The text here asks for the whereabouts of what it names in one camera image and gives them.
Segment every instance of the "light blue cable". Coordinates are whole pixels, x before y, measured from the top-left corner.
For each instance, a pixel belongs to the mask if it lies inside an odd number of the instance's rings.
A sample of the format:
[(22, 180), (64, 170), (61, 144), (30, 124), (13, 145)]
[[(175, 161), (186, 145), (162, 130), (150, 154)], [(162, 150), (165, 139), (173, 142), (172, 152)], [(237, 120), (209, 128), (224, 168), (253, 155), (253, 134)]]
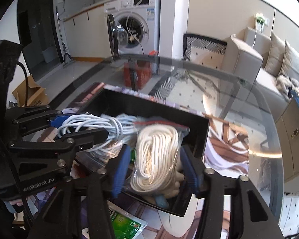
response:
[(120, 114), (117, 117), (111, 117), (108, 115), (94, 116), (92, 114), (77, 114), (67, 118), (62, 125), (58, 128), (59, 138), (62, 135), (71, 133), (70, 127), (75, 128), (74, 132), (80, 131), (81, 128), (105, 128), (109, 132), (107, 140), (99, 145), (93, 146), (91, 149), (85, 151), (92, 152), (100, 150), (108, 153), (106, 146), (113, 141), (122, 140), (125, 144), (131, 139), (131, 135), (136, 133), (134, 122), (137, 120), (135, 116), (129, 116), (126, 114)]

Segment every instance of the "washing machine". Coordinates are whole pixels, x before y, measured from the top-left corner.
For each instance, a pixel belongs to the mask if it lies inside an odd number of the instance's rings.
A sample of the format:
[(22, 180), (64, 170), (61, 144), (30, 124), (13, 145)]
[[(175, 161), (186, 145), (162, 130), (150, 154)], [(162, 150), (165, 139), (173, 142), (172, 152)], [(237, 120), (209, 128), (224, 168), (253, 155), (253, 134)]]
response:
[(160, 3), (161, 0), (115, 0), (104, 5), (112, 55), (158, 51)]

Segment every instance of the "cardboard box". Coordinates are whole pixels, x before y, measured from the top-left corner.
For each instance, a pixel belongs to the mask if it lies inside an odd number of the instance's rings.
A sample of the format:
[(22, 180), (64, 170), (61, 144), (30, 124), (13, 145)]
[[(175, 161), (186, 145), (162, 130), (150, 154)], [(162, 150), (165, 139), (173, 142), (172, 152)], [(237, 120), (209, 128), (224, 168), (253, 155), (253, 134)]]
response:
[[(40, 85), (36, 84), (33, 77), (28, 76), (29, 81), (29, 96), (27, 106), (40, 106), (47, 105), (49, 99), (45, 94), (45, 89)], [(12, 92), (14, 97), (17, 99), (18, 107), (24, 107), (26, 100), (26, 80)]]

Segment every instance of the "drawer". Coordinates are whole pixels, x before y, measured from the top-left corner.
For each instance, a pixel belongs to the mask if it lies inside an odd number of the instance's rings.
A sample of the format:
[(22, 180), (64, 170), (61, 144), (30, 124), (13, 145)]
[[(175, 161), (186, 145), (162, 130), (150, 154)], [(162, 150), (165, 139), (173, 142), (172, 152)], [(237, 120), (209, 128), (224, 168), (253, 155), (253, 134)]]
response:
[(284, 179), (286, 180), (294, 175), (294, 170), (288, 134), (282, 118), (279, 118), (276, 122), (276, 128), (279, 136), (280, 148), (282, 153)]
[(297, 193), (299, 192), (299, 174), (285, 180), (284, 192)]
[[(290, 142), (294, 173), (297, 174), (299, 172), (299, 108), (294, 100), (288, 105), (282, 119)], [(298, 134), (293, 136), (295, 130), (298, 130)]]

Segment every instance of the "white cable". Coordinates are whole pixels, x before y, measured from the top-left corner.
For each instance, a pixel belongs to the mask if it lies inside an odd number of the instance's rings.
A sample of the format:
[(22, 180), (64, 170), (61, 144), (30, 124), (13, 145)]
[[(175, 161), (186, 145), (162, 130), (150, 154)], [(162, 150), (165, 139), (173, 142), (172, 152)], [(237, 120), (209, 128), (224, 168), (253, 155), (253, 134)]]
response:
[(254, 48), (254, 45), (255, 45), (255, 43), (256, 43), (256, 36), (257, 36), (257, 29), (256, 29), (256, 33), (255, 33), (255, 40), (254, 40), (254, 43), (253, 43), (253, 45), (251, 46), (252, 48)]
[[(135, 6), (139, 6), (140, 4), (141, 4), (141, 2), (142, 2), (142, 0), (139, 0), (139, 2), (135, 5)], [(126, 18), (126, 29), (127, 29), (127, 31), (128, 31), (128, 33), (131, 35), (131, 36), (133, 36), (133, 38), (140, 44), (140, 46), (141, 46), (141, 48), (142, 48), (142, 52), (143, 52), (143, 54), (144, 54), (144, 50), (143, 50), (143, 47), (142, 47), (142, 44), (141, 44), (141, 42), (140, 42), (140, 40), (137, 38), (137, 37), (135, 37), (132, 33), (131, 33), (131, 31), (130, 31), (130, 29), (128, 28), (128, 19), (129, 19), (129, 17), (132, 15), (132, 11), (130, 12), (130, 14), (127, 16), (127, 18)]]
[(136, 173), (131, 177), (131, 188), (140, 194), (163, 193), (170, 189), (175, 184), (178, 151), (179, 135), (173, 126), (154, 124), (145, 127), (137, 137)]
[(126, 114), (118, 115), (116, 118), (102, 115), (101, 117), (94, 116), (92, 114), (78, 114), (72, 115), (67, 118), (62, 126), (58, 128), (59, 138), (62, 135), (71, 133), (70, 127), (75, 128), (74, 132), (80, 131), (81, 128), (105, 128), (109, 132), (107, 140), (99, 145), (93, 146), (91, 149), (85, 151), (92, 152), (100, 150), (104, 153), (110, 153), (105, 147), (113, 141), (122, 140), (126, 142), (131, 138), (131, 135), (136, 133), (136, 128), (133, 123), (136, 121), (135, 116), (129, 116)]

